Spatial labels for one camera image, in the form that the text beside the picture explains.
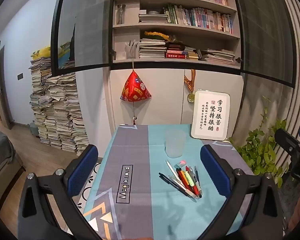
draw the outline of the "glass cabinet door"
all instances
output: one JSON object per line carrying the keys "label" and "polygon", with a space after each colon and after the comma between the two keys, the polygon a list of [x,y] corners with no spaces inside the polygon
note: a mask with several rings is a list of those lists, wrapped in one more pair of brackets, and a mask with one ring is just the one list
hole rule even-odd
{"label": "glass cabinet door", "polygon": [[57,0],[51,34],[54,76],[110,63],[111,5],[112,0]]}
{"label": "glass cabinet door", "polygon": [[285,0],[236,0],[241,20],[242,72],[295,83],[295,37]]}

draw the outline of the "bookshelf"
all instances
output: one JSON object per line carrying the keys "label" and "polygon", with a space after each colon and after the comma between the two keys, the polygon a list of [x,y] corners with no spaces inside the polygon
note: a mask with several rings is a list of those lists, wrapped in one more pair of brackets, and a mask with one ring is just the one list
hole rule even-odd
{"label": "bookshelf", "polygon": [[[117,24],[117,5],[125,4],[125,12],[123,16],[123,24]],[[230,15],[232,19],[233,33],[223,32],[215,29],[197,27],[192,25],[159,23],[159,22],[139,22],[140,10],[156,10],[160,11],[167,7],[167,4],[182,6],[188,10],[192,8],[205,8],[214,13]],[[114,0],[113,11],[113,50],[116,51],[116,59],[114,63],[130,62],[126,59],[125,44],[129,41],[139,42],[144,38],[145,31],[161,32],[166,35],[175,35],[179,41],[187,46],[196,49],[215,49],[229,50],[235,54],[235,59],[241,57],[240,43],[240,26],[237,14],[235,0],[227,0],[227,5],[214,2],[212,0]],[[136,51],[136,61],[154,61],[154,62],[188,62],[197,64],[208,64],[225,66],[240,69],[240,63],[228,65],[222,62],[212,61],[192,61],[188,59],[167,59],[167,58],[139,58],[139,45]]]}
{"label": "bookshelf", "polygon": [[[239,66],[235,65],[228,65],[221,62],[212,62],[212,61],[200,61],[200,60],[188,60],[188,59],[174,59],[174,58],[137,58],[134,60],[135,62],[144,62],[144,61],[152,61],[152,62],[183,62],[189,64],[203,64],[203,65],[215,65],[215,66],[222,66],[222,67],[229,67],[229,68],[236,68],[240,69]],[[132,59],[118,59],[114,60],[113,63],[126,63],[132,62]]]}
{"label": "bookshelf", "polygon": [[[124,3],[131,0],[115,0],[117,3]],[[226,5],[214,3],[207,0],[139,0],[141,5],[155,4],[158,7],[163,7],[168,3],[181,4],[186,7],[201,7],[212,11],[217,11],[221,14],[234,14],[237,10]]]}

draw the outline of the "wooden floor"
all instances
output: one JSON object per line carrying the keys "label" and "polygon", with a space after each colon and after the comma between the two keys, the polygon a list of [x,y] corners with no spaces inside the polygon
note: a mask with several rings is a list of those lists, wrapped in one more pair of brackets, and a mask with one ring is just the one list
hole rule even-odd
{"label": "wooden floor", "polygon": [[[68,166],[68,164],[77,156],[75,153],[58,150],[41,143],[39,138],[36,138],[31,134],[29,128],[21,125],[15,125],[11,130],[8,130],[2,126],[0,122],[0,131],[8,136],[26,168],[26,172],[24,172],[15,183],[0,211],[0,218],[2,221],[8,229],[17,236],[20,195],[27,174],[34,172],[37,176],[50,175],[58,168],[66,168],[66,166]],[[57,208],[57,204],[53,197],[48,197],[53,212],[55,213],[61,228],[64,229],[66,223]]]}

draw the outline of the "hanging ornament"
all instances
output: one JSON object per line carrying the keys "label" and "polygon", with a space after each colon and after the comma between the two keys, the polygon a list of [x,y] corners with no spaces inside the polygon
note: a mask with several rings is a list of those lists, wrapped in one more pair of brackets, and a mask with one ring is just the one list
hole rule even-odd
{"label": "hanging ornament", "polygon": [[137,73],[132,70],[132,73],[123,87],[120,99],[123,101],[138,102],[150,97],[151,94],[147,90],[145,84],[139,78]]}
{"label": "hanging ornament", "polygon": [[190,90],[190,94],[188,94],[187,99],[190,103],[194,102],[194,80],[195,80],[195,69],[191,70],[191,80],[189,80],[185,75],[185,84],[187,85],[188,89]]}

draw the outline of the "pink eraser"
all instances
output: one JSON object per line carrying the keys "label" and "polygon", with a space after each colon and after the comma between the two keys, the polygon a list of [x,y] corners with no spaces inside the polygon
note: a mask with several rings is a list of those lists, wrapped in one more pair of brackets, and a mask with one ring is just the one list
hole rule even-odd
{"label": "pink eraser", "polygon": [[180,161],[177,165],[180,167],[180,168],[182,168],[183,166],[185,166],[187,163],[186,163],[186,161]]}

